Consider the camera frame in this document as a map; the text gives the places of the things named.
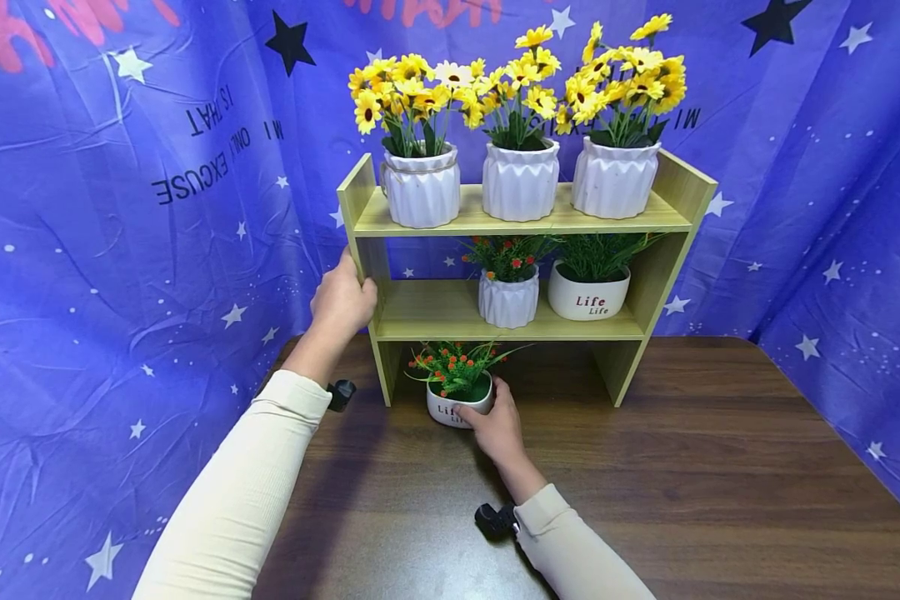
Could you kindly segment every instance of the hand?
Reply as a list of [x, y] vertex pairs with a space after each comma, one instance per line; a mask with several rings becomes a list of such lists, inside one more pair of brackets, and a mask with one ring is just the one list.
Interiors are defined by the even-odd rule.
[[357, 265], [345, 247], [340, 263], [323, 274], [317, 292], [310, 301], [311, 329], [320, 335], [338, 336], [344, 343], [367, 326], [377, 305], [377, 284], [367, 278], [357, 280]]

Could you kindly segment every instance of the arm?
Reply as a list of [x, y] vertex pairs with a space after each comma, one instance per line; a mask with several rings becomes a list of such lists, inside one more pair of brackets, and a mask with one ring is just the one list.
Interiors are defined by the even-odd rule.
[[496, 403], [489, 415], [458, 405], [457, 415], [472, 426], [477, 444], [494, 461], [518, 505], [517, 541], [533, 567], [562, 600], [653, 600], [633, 570], [533, 466], [509, 386], [499, 377], [494, 384]]
[[134, 600], [250, 598], [328, 409], [324, 387], [375, 305], [373, 280], [361, 287], [344, 251], [310, 303], [312, 326], [180, 501]]

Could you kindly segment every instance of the ribbed white pot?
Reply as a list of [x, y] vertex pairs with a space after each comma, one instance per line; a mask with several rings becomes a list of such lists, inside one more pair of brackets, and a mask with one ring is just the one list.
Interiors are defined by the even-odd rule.
[[519, 152], [487, 144], [483, 160], [483, 212], [504, 221], [537, 221], [550, 214], [557, 196], [558, 142], [546, 150]]
[[572, 205], [601, 219], [628, 219], [643, 213], [657, 176], [657, 152], [651, 147], [607, 147], [583, 139], [572, 177]]
[[438, 157], [400, 158], [384, 151], [380, 167], [391, 219], [405, 228], [446, 225], [460, 213], [460, 166], [457, 147]]
[[487, 277], [487, 269], [480, 276], [480, 316], [499, 328], [516, 329], [526, 326], [537, 316], [540, 296], [540, 270], [533, 267], [533, 277], [526, 282], [505, 283]]
[[562, 263], [563, 260], [553, 262], [547, 292], [550, 308], [557, 315], [570, 321], [599, 321], [620, 312], [629, 289], [629, 269], [627, 278], [621, 282], [580, 283], [571, 282], [560, 274], [557, 265]]
[[[488, 378], [490, 377], [489, 372], [484, 371], [483, 374], [486, 374]], [[484, 396], [480, 402], [460, 402], [460, 400], [439, 396], [439, 394], [433, 393], [433, 390], [430, 389], [430, 384], [427, 384], [427, 411], [430, 412], [433, 421], [448, 425], [449, 428], [472, 429], [462, 418], [453, 414], [453, 407], [457, 404], [469, 406], [481, 415], [488, 414], [490, 409], [493, 408], [493, 379], [490, 379], [490, 389], [487, 390], [487, 396]]]

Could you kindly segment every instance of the star print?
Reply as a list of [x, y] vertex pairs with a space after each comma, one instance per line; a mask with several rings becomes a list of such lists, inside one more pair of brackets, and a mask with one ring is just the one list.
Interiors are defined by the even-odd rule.
[[293, 73], [293, 66], [298, 62], [317, 65], [313, 62], [310, 52], [307, 52], [303, 46], [303, 39], [307, 34], [306, 23], [287, 27], [280, 15], [273, 11], [273, 25], [276, 28], [276, 34], [267, 40], [267, 48], [283, 58], [283, 68], [287, 71], [287, 77]]
[[123, 544], [112, 543], [112, 535], [113, 532], [107, 533], [107, 541], [103, 543], [103, 547], [100, 549], [100, 552], [96, 554], [91, 554], [88, 557], [83, 559], [84, 562], [89, 564], [92, 569], [92, 573], [90, 573], [90, 582], [87, 584], [87, 591], [90, 592], [90, 588], [96, 585], [96, 582], [101, 577], [105, 577], [106, 579], [113, 580], [113, 561], [114, 558], [120, 554], [121, 548], [123, 548]]
[[704, 215], [717, 215], [718, 217], [722, 217], [723, 209], [729, 207], [730, 204], [733, 204], [733, 200], [723, 200], [723, 192], [719, 192], [707, 205], [707, 212], [705, 212]]
[[883, 453], [883, 442], [871, 442], [871, 447], [867, 448], [867, 453], [873, 456], [875, 461], [887, 458], [887, 455]]
[[843, 266], [842, 262], [837, 262], [836, 260], [830, 261], [830, 268], [827, 271], [823, 272], [823, 276], [827, 278], [827, 281], [823, 283], [823, 285], [827, 285], [831, 282], [832, 279], [840, 278], [840, 267]]
[[873, 21], [860, 27], [860, 29], [850, 25], [850, 33], [848, 34], [847, 39], [844, 39], [843, 43], [840, 44], [840, 47], [846, 48], [847, 54], [850, 55], [853, 54], [860, 44], [873, 42], [873, 38], [871, 37], [871, 34], [869, 34], [869, 26], [871, 25], [873, 25]]
[[280, 327], [271, 327], [271, 330], [267, 331], [267, 335], [264, 336], [264, 339], [261, 342], [264, 343], [264, 346], [267, 346], [267, 342], [274, 339], [276, 333], [280, 330]]
[[682, 313], [684, 306], [688, 305], [690, 299], [685, 299], [682, 301], [679, 296], [673, 296], [672, 301], [670, 303], [664, 304], [663, 307], [667, 309], [667, 314], [672, 315], [674, 313]]
[[556, 8], [550, 8], [550, 12], [553, 14], [553, 22], [550, 25], [550, 29], [557, 32], [560, 39], [563, 39], [564, 30], [576, 25], [574, 21], [570, 20], [570, 7], [565, 7], [563, 11], [558, 11]]
[[796, 343], [795, 348], [803, 353], [803, 360], [809, 360], [811, 356], [820, 358], [820, 352], [817, 352], [817, 342], [820, 342], [820, 338], [811, 340], [804, 334], [803, 340], [800, 343]]
[[337, 207], [337, 212], [331, 212], [330, 216], [337, 222], [337, 229], [343, 227], [343, 209]]
[[790, 28], [792, 21], [804, 8], [808, 7], [811, 0], [797, 0], [785, 4], [783, 0], [770, 0], [767, 10], [753, 15], [742, 21], [742, 25], [756, 33], [751, 48], [751, 56], [760, 48], [767, 45], [772, 39], [785, 44], [793, 44], [793, 30]]
[[130, 440], [133, 440], [133, 438], [139, 440], [140, 434], [142, 434], [146, 428], [147, 425], [144, 424], [142, 419], [137, 419], [137, 424], [130, 425]]
[[221, 321], [227, 322], [227, 326], [224, 327], [224, 329], [229, 329], [232, 324], [236, 323], [237, 321], [242, 321], [244, 310], [247, 310], [247, 306], [243, 306], [243, 308], [240, 308], [240, 306], [234, 304], [233, 308], [230, 309], [230, 312], [220, 317]]
[[135, 78], [135, 80], [140, 83], [146, 83], [146, 81], [144, 81], [144, 71], [151, 68], [153, 65], [149, 62], [141, 61], [141, 59], [137, 57], [136, 50], [130, 48], [126, 52], [115, 52], [111, 56], [113, 56], [117, 65], [120, 65], [120, 68], [117, 69], [117, 75], [119, 77]]

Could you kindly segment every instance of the blue fabric backdrop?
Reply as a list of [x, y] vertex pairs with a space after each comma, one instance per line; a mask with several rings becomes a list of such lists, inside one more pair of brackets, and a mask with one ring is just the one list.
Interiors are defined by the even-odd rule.
[[[129, 598], [343, 246], [334, 189], [381, 153], [352, 69], [542, 23], [566, 71], [660, 12], [664, 145], [721, 186], [658, 333], [760, 343], [900, 500], [900, 2], [0, 0], [0, 595]], [[476, 182], [486, 139], [450, 138]]]

